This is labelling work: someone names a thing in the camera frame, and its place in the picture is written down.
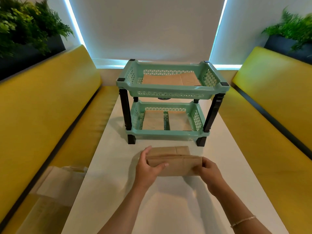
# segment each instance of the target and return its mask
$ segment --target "yellow backrest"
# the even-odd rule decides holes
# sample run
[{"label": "yellow backrest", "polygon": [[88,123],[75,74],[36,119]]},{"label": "yellow backrest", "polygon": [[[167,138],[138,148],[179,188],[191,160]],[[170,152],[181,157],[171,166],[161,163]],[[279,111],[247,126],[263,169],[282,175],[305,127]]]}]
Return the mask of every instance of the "yellow backrest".
[{"label": "yellow backrest", "polygon": [[233,83],[312,150],[312,65],[255,47]]},{"label": "yellow backrest", "polygon": [[84,46],[0,82],[0,221],[100,84]]}]

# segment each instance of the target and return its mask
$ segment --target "black bench trim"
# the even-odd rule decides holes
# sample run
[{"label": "black bench trim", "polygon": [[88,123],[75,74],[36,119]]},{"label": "black bench trim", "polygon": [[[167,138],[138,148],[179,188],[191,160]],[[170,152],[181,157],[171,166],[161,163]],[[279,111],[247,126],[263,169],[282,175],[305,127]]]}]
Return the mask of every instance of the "black bench trim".
[{"label": "black bench trim", "polygon": [[80,114],[77,116],[77,118],[74,120],[74,122],[69,126],[69,128],[65,131],[61,139],[58,141],[55,148],[52,150],[48,158],[45,160],[45,162],[42,164],[41,168],[38,170],[38,172],[35,174],[33,179],[29,182],[25,190],[22,192],[22,194],[19,196],[15,204],[12,206],[10,211],[6,214],[2,222],[0,223],[0,233],[5,229],[6,225],[9,223],[10,219],[13,217],[14,213],[17,211],[19,206],[22,204],[22,202],[25,200],[26,196],[29,194],[29,192],[32,190],[33,186],[37,183],[38,179],[41,177],[41,175],[44,173],[46,168],[49,166],[57,152],[60,150],[64,142],[67,140],[68,136],[73,131],[74,127],[84,114],[84,112],[87,110],[88,106],[91,104],[92,100],[95,98],[96,94],[99,92],[101,86],[96,90],[96,92],[93,94],[93,96],[90,98],[90,100],[87,102],[83,110],[80,112]]},{"label": "black bench trim", "polygon": [[295,137],[289,130],[287,130],[281,123],[272,117],[263,107],[261,107],[248,94],[241,90],[237,85],[233,88],[246,99],[258,112],[261,113],[280,133],[282,133],[290,142],[292,142],[302,153],[312,160],[312,151],[304,145],[297,137]]}]

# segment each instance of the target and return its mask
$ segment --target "yellow bench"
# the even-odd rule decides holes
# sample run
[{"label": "yellow bench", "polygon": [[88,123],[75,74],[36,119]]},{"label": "yellow bench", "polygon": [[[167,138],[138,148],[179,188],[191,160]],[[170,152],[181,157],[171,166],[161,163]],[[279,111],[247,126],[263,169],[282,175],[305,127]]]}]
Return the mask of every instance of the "yellow bench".
[{"label": "yellow bench", "polygon": [[[312,66],[256,47],[233,79],[312,149]],[[290,234],[312,230],[312,161],[233,88],[220,115]]]},{"label": "yellow bench", "polygon": [[[98,91],[46,164],[89,166],[118,97],[116,86],[100,86],[100,75],[84,46],[0,82],[0,221]],[[28,195],[3,233],[16,233],[36,201]]]}]

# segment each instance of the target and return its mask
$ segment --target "dark planter box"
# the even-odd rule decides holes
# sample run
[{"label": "dark planter box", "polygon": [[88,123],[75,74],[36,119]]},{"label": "dark planter box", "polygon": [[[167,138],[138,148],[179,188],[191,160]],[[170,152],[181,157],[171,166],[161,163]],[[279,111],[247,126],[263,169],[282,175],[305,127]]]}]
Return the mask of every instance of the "dark planter box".
[{"label": "dark planter box", "polygon": [[286,39],[279,35],[271,35],[264,48],[312,65],[312,43],[306,43],[303,45],[302,49],[292,51],[291,46],[295,43],[295,40]]},{"label": "dark planter box", "polygon": [[51,52],[45,55],[42,55],[33,46],[27,44],[18,46],[14,51],[13,57],[0,58],[0,80],[65,50],[60,35],[49,37],[47,44]]}]

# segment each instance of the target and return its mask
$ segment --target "left hand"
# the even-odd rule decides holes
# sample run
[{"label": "left hand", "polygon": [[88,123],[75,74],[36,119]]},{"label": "left hand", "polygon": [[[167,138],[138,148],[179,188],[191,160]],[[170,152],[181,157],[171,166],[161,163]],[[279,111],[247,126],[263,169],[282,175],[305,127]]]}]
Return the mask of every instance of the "left hand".
[{"label": "left hand", "polygon": [[152,146],[145,148],[140,155],[138,165],[135,169],[135,181],[133,188],[138,188],[146,192],[149,187],[154,183],[158,174],[169,164],[162,163],[156,167],[151,167],[146,162],[146,154],[151,150]]}]

